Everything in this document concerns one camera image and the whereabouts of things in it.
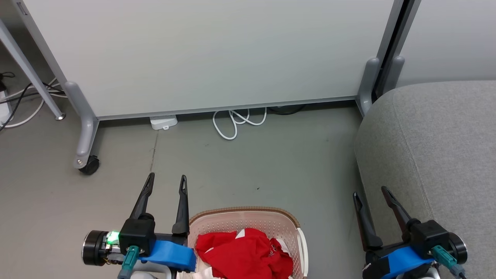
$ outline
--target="caster wheel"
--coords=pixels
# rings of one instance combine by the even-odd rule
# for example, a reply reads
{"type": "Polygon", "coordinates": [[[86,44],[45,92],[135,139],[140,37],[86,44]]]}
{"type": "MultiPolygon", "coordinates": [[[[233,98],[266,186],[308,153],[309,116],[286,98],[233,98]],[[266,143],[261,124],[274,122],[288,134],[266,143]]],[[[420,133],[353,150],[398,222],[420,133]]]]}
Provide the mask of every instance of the caster wheel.
{"type": "Polygon", "coordinates": [[[96,172],[99,166],[100,166],[100,160],[98,159],[98,157],[95,155],[91,155],[89,156],[88,162],[86,163],[84,168],[79,169],[79,171],[86,175],[92,175],[96,172]]]}

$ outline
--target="green led light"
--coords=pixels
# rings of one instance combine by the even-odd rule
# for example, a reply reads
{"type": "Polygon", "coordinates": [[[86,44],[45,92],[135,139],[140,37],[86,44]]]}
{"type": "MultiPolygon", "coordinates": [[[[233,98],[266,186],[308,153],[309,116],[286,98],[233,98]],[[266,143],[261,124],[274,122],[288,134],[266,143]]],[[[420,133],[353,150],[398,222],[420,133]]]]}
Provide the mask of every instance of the green led light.
{"type": "Polygon", "coordinates": [[[107,244],[114,245],[119,243],[119,232],[111,231],[109,236],[107,237],[107,244]]]}

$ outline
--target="metal table leg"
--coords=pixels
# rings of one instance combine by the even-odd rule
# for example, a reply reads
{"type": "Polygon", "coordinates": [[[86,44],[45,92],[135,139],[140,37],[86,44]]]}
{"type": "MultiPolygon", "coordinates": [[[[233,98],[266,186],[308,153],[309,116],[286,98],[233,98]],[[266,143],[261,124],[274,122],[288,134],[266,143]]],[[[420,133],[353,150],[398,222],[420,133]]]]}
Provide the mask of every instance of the metal table leg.
{"type": "Polygon", "coordinates": [[[40,78],[38,75],[36,75],[36,72],[34,71],[33,67],[31,64],[29,64],[28,60],[22,53],[21,49],[17,45],[17,43],[14,41],[14,38],[10,34],[10,32],[7,30],[7,27],[3,23],[3,21],[0,19],[0,41],[5,45],[7,50],[10,52],[12,57],[14,57],[15,61],[19,64],[21,69],[24,71],[26,76],[29,78],[31,83],[34,85],[34,87],[38,90],[38,93],[40,93],[41,97],[45,101],[45,103],[50,107],[52,112],[55,114],[55,119],[56,120],[62,120],[65,118],[65,114],[62,113],[59,109],[59,107],[55,104],[52,96],[48,93],[47,89],[41,82],[40,78]]]}

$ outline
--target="teal connector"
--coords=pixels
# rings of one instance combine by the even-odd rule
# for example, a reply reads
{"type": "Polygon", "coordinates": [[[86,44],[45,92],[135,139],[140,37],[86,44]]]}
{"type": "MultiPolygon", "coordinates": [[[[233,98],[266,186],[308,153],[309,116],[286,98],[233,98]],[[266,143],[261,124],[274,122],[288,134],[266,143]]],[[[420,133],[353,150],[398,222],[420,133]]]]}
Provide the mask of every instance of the teal connector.
{"type": "Polygon", "coordinates": [[[457,264],[456,259],[452,255],[450,255],[444,248],[439,245],[434,246],[434,248],[431,250],[431,253],[436,262],[447,267],[456,279],[466,279],[465,269],[461,265],[457,264]]]}
{"type": "Polygon", "coordinates": [[[129,246],[129,250],[124,258],[124,262],[119,271],[119,275],[117,275],[117,279],[130,279],[132,275],[132,269],[134,265],[138,261],[139,257],[139,247],[138,246],[129,246]]]}

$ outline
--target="red cloth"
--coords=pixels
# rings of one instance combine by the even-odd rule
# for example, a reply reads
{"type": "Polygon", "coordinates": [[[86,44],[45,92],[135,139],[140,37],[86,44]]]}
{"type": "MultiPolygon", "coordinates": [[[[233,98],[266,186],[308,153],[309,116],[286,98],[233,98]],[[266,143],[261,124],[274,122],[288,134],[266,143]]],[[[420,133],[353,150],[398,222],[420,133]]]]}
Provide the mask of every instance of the red cloth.
{"type": "Polygon", "coordinates": [[[198,236],[196,251],[212,266],[214,277],[288,279],[291,276],[293,260],[275,238],[269,240],[265,233],[252,228],[245,229],[244,237],[236,238],[236,235],[234,231],[198,236]]]}

